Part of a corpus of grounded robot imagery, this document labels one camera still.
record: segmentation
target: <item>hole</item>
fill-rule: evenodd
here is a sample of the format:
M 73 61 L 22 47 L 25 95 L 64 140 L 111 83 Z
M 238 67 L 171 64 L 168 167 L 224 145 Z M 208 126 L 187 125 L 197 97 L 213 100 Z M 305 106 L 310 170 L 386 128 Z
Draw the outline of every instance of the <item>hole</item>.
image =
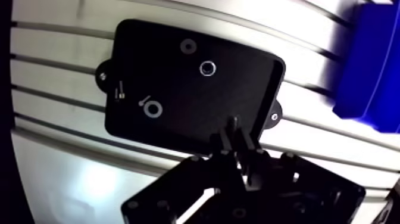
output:
M 206 63 L 203 65 L 204 73 L 211 73 L 213 71 L 213 66 L 210 63 Z
M 217 69 L 217 66 L 212 61 L 204 61 L 200 65 L 200 73 L 203 76 L 212 76 Z
M 244 217 L 246 217 L 246 209 L 236 208 L 232 211 L 232 216 L 237 219 L 243 219 Z
M 151 114 L 157 114 L 157 112 L 158 112 L 158 107 L 157 107 L 156 105 L 154 105 L 154 104 L 151 104 L 151 105 L 149 106 L 149 112 L 150 112 Z
M 184 39 L 180 43 L 180 50 L 184 54 L 193 54 L 197 50 L 197 44 L 192 39 Z

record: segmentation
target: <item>black enclosure box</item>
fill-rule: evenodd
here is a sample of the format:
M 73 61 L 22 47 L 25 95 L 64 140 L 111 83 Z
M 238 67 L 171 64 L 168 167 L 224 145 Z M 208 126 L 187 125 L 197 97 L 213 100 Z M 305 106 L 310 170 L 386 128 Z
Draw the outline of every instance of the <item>black enclosure box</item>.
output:
M 139 20 L 116 30 L 105 127 L 133 141 L 208 155 L 209 138 L 238 116 L 260 137 L 285 73 L 279 57 L 213 36 Z

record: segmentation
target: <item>horizontal groove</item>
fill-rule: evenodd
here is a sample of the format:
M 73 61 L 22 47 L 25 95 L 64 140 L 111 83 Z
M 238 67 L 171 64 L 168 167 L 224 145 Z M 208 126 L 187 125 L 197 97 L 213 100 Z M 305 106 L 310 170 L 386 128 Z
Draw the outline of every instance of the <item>horizontal groove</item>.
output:
M 336 61 L 336 62 L 342 61 L 342 57 L 340 57 L 332 52 L 329 52 L 323 48 L 320 48 L 319 46 L 316 46 L 312 43 L 303 41 L 302 39 L 288 35 L 287 33 L 270 28 L 263 24 L 260 24 L 260 23 L 257 23 L 257 22 L 251 21 L 251 20 L 247 20 L 245 18 L 238 17 L 235 15 L 230 15 L 228 13 L 223 13 L 223 12 L 220 12 L 217 10 L 212 10 L 209 8 L 199 7 L 196 5 L 186 4 L 183 2 L 172 2 L 172 1 L 165 1 L 165 0 L 124 0 L 124 1 L 137 2 L 137 3 L 141 3 L 141 4 L 154 5 L 154 6 L 158 6 L 158 7 L 172 8 L 175 10 L 185 11 L 187 13 L 195 13 L 195 14 L 204 15 L 204 16 L 211 17 L 211 18 L 216 18 L 218 20 L 227 21 L 229 23 L 233 23 L 233 24 L 237 24 L 240 26 L 250 28 L 250 29 L 254 29 L 259 32 L 266 33 L 266 34 L 275 36 L 277 38 L 283 39 L 290 43 L 294 43 L 295 45 L 301 46 L 310 51 L 314 51 L 318 54 L 321 54 L 324 57 L 327 57 L 327 58 L 333 60 L 333 61 Z M 273 30 L 277 33 L 280 33 L 282 36 L 277 36 L 274 33 L 268 32 L 268 29 Z
M 383 197 L 365 197 L 363 203 L 382 203 L 386 202 L 386 198 Z
M 14 115 L 16 117 L 18 117 L 18 118 L 23 119 L 23 120 L 27 120 L 28 122 L 36 123 L 38 125 L 42 125 L 44 127 L 55 129 L 55 130 L 58 130 L 60 132 L 65 132 L 65 133 L 68 133 L 70 135 L 76 135 L 76 136 L 78 136 L 80 138 L 86 138 L 88 140 L 100 142 L 100 143 L 107 144 L 107 145 L 111 145 L 113 147 L 124 148 L 126 150 L 134 151 L 136 153 L 142 153 L 142 154 L 151 155 L 151 156 L 164 158 L 164 159 L 167 159 L 167 160 L 173 160 L 173 161 L 182 161 L 182 160 L 185 159 L 185 158 L 178 157 L 178 156 L 175 156 L 175 155 L 169 155 L 169 154 L 159 153 L 159 152 L 152 151 L 152 150 L 147 150 L 145 148 L 134 147 L 134 146 L 127 145 L 127 144 L 124 144 L 124 143 L 115 142 L 115 141 L 108 140 L 108 139 L 105 139 L 105 138 L 100 138 L 100 137 L 89 135 L 89 134 L 86 134 L 86 133 L 83 133 L 83 132 L 79 132 L 79 131 L 76 131 L 76 130 L 68 129 L 66 127 L 53 125 L 52 123 L 44 122 L 42 120 L 39 120 L 39 119 L 36 119 L 36 118 L 33 118 L 33 117 L 29 117 L 29 116 L 24 115 L 24 114 L 14 113 Z
M 32 132 L 30 130 L 24 129 L 22 127 L 15 127 L 14 133 L 24 137 L 30 138 L 35 142 L 40 144 L 48 145 L 51 148 L 55 148 L 67 153 L 72 153 L 80 157 L 88 158 L 90 160 L 98 161 L 100 163 L 109 164 L 114 167 L 119 167 L 128 171 L 138 172 L 144 175 L 150 175 L 155 177 L 160 177 L 168 171 L 168 169 L 163 169 L 156 166 L 151 166 L 148 164 L 143 164 L 137 161 L 131 161 L 122 156 L 116 156 L 110 153 L 102 153 L 99 151 L 92 151 L 87 148 L 83 148 L 77 145 L 69 144 L 54 138 L 41 135 L 39 133 Z
M 376 190 L 376 191 L 391 191 L 391 188 L 377 188 L 375 186 L 364 186 L 366 190 Z
M 103 39 L 114 39 L 114 32 L 93 30 L 76 26 L 63 26 L 63 25 L 53 25 L 45 23 L 31 23 L 31 22 L 13 22 L 15 27 L 31 29 L 31 30 L 43 30 L 51 32 L 69 33 L 75 35 L 91 36 L 93 38 L 103 38 Z
M 330 91 L 328 89 L 324 89 L 324 88 L 319 87 L 319 86 L 310 85 L 310 84 L 302 85 L 302 84 L 298 84 L 296 82 L 293 82 L 291 80 L 285 80 L 285 79 L 283 81 L 287 82 L 287 83 L 290 83 L 292 85 L 298 86 L 300 88 L 304 88 L 304 89 L 307 89 L 309 91 L 313 91 L 313 92 L 315 92 L 317 94 L 323 95 L 323 96 L 328 97 L 328 98 L 333 98 L 333 96 L 334 96 L 332 91 Z
M 90 103 L 87 103 L 87 102 L 78 101 L 78 100 L 75 100 L 75 99 L 69 99 L 69 98 L 66 98 L 66 97 L 60 97 L 60 96 L 57 96 L 57 95 L 48 94 L 46 92 L 41 92 L 41 91 L 37 91 L 37 90 L 34 90 L 34 89 L 29 89 L 29 88 L 26 88 L 26 87 L 22 87 L 22 86 L 12 85 L 11 88 L 15 89 L 15 90 L 18 90 L 20 92 L 25 92 L 27 94 L 32 94 L 32 95 L 36 95 L 36 96 L 39 96 L 39 97 L 44 97 L 44 98 L 47 98 L 47 99 L 56 100 L 56 101 L 63 102 L 63 103 L 66 103 L 66 104 L 71 104 L 71 105 L 75 105 L 75 106 L 78 106 L 78 107 L 83 107 L 83 108 L 86 108 L 86 109 L 89 109 L 89 110 L 94 110 L 94 111 L 98 111 L 98 112 L 101 112 L 101 113 L 105 112 L 105 107 L 103 107 L 103 106 L 94 105 L 94 104 L 90 104 Z
M 324 15 L 325 17 L 331 19 L 332 21 L 334 21 L 336 23 L 339 23 L 340 25 L 342 25 L 345 28 L 348 28 L 348 29 L 353 29 L 354 28 L 354 25 L 351 22 L 346 21 L 345 19 L 339 17 L 338 15 L 333 14 L 330 11 L 325 10 L 322 7 L 319 7 L 318 5 L 313 4 L 312 2 L 309 2 L 309 1 L 306 1 L 306 0 L 297 0 L 297 1 L 301 2 L 304 5 L 306 5 L 308 8 L 318 12 L 319 14 Z
M 375 140 L 372 140 L 372 139 L 368 139 L 368 138 L 365 138 L 365 137 L 362 137 L 362 136 L 359 136 L 359 135 L 355 135 L 353 133 L 345 132 L 345 131 L 342 131 L 342 130 L 337 130 L 337 129 L 334 129 L 334 128 L 331 128 L 331 127 L 326 127 L 324 125 L 319 125 L 319 124 L 316 124 L 316 123 L 313 123 L 313 122 L 308 122 L 308 121 L 297 119 L 297 118 L 294 118 L 294 117 L 291 117 L 291 116 L 283 115 L 283 119 L 288 120 L 290 122 L 295 122 L 295 123 L 299 123 L 299 124 L 302 124 L 302 125 L 307 125 L 307 126 L 314 127 L 314 128 L 317 128 L 317 129 L 325 130 L 325 131 L 328 131 L 328 132 L 336 133 L 338 135 L 343 135 L 343 136 L 346 136 L 346 137 L 349 137 L 349 138 L 354 138 L 354 139 L 357 139 L 357 140 L 360 140 L 360 141 L 363 141 L 363 142 L 368 142 L 368 143 L 371 143 L 371 144 L 374 144 L 374 145 L 378 145 L 380 147 L 385 147 L 385 148 L 387 148 L 389 150 L 393 150 L 393 151 L 396 151 L 396 152 L 400 153 L 399 149 L 397 149 L 397 148 L 395 148 L 395 147 L 393 147 L 393 146 L 391 146 L 389 144 L 385 144 L 385 143 L 378 142 L 378 141 L 375 141 Z
M 400 173 L 399 170 L 388 169 L 388 168 L 379 167 L 379 166 L 372 166 L 372 165 L 357 163 L 357 162 L 353 162 L 353 161 L 341 160 L 338 158 L 331 158 L 331 157 L 317 155 L 317 154 L 313 154 L 313 153 L 306 153 L 306 152 L 302 152 L 302 151 L 298 151 L 298 150 L 293 150 L 290 148 L 278 147 L 275 145 L 269 145 L 269 144 L 265 144 L 265 143 L 260 143 L 260 144 L 261 144 L 262 148 L 278 151 L 281 153 L 290 152 L 290 153 L 294 153 L 297 155 L 310 157 L 310 158 L 316 158 L 319 160 L 331 161 L 334 163 L 341 163 L 341 164 L 346 164 L 346 165 L 350 165 L 350 166 L 358 166 L 358 167 L 363 167 L 363 168 L 367 168 L 367 169 L 380 170 L 380 171 L 384 171 L 384 172 Z
M 155 5 L 155 6 L 164 6 L 165 5 L 165 2 L 159 2 L 157 0 L 156 1 L 146 1 L 146 2 L 142 1 L 142 0 L 134 0 L 132 2 L 144 3 L 144 4 L 149 4 L 149 5 Z M 185 4 L 185 3 L 168 2 L 168 5 L 164 6 L 164 7 L 174 8 L 177 10 L 186 11 L 189 13 L 197 13 L 197 14 L 201 14 L 201 13 L 199 13 L 198 11 L 195 11 L 195 10 L 190 10 L 189 8 L 191 7 L 191 8 L 200 8 L 202 10 L 208 10 L 213 13 L 211 13 L 211 15 L 209 13 L 202 13 L 201 15 L 209 16 L 209 17 L 216 18 L 219 20 L 228 21 L 228 22 L 240 25 L 240 26 L 245 26 L 247 28 L 257 30 L 259 32 L 267 33 L 269 35 L 275 36 L 280 39 L 284 39 L 285 41 L 288 41 L 288 42 L 294 43 L 298 46 L 301 46 L 303 48 L 306 48 L 310 51 L 314 51 L 314 52 L 316 52 L 326 58 L 329 58 L 335 62 L 338 62 L 338 63 L 343 61 L 342 57 L 340 57 L 330 51 L 327 51 L 323 48 L 320 48 L 319 46 L 316 46 L 312 43 L 308 43 L 307 41 L 303 41 L 302 39 L 296 38 L 294 36 L 288 35 L 287 33 L 267 27 L 265 25 L 256 23 L 251 20 L 246 20 L 244 18 L 240 18 L 240 17 L 234 16 L 234 15 L 222 13 L 222 12 L 215 11 L 215 10 L 210 10 L 207 8 L 197 7 L 197 6 L 189 5 L 189 4 Z M 14 21 L 13 24 L 15 25 L 15 27 L 22 28 L 22 29 L 60 32 L 60 33 L 83 35 L 83 36 L 90 36 L 93 38 L 103 38 L 103 39 L 111 39 L 111 40 L 114 39 L 114 32 L 108 32 L 108 31 L 102 31 L 102 30 L 93 30 L 93 29 L 85 29 L 85 28 L 81 28 L 81 27 L 70 27 L 70 26 L 62 26 L 62 25 L 31 23 L 31 22 L 21 22 L 21 21 Z M 273 33 L 268 32 L 267 31 L 268 29 L 274 30 L 275 32 L 282 34 L 282 36 L 274 35 Z
M 96 72 L 95 69 L 88 68 L 88 67 L 76 66 L 73 64 L 67 64 L 67 63 L 62 63 L 62 62 L 58 62 L 58 61 L 51 61 L 51 60 L 47 60 L 47 59 L 34 58 L 34 57 L 30 57 L 30 56 L 25 56 L 25 55 L 11 54 L 10 58 L 13 60 L 17 60 L 17 61 L 35 63 L 35 64 L 40 64 L 43 66 L 49 66 L 49 67 L 54 67 L 54 68 L 58 68 L 58 69 L 76 71 L 79 73 L 85 73 L 85 74 L 91 74 L 91 75 L 94 75 Z

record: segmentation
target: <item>washer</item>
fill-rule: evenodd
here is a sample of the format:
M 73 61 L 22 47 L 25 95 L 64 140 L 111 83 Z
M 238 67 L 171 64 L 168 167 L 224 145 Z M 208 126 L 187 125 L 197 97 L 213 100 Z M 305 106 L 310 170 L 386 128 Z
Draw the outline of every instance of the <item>washer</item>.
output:
M 152 105 L 157 107 L 157 112 L 156 113 L 151 113 L 149 111 L 149 107 L 152 106 Z M 161 116 L 161 114 L 163 113 L 163 107 L 159 102 L 154 101 L 154 100 L 150 100 L 150 101 L 146 102 L 145 105 L 143 106 L 143 111 L 145 112 L 145 114 L 148 117 L 157 118 L 157 117 Z

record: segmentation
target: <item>blue container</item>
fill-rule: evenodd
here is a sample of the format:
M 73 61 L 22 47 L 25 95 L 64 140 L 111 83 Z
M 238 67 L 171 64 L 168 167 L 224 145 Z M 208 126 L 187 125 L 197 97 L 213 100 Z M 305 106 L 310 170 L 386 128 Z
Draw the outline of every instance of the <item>blue container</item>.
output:
M 361 7 L 333 111 L 380 132 L 400 127 L 399 4 Z

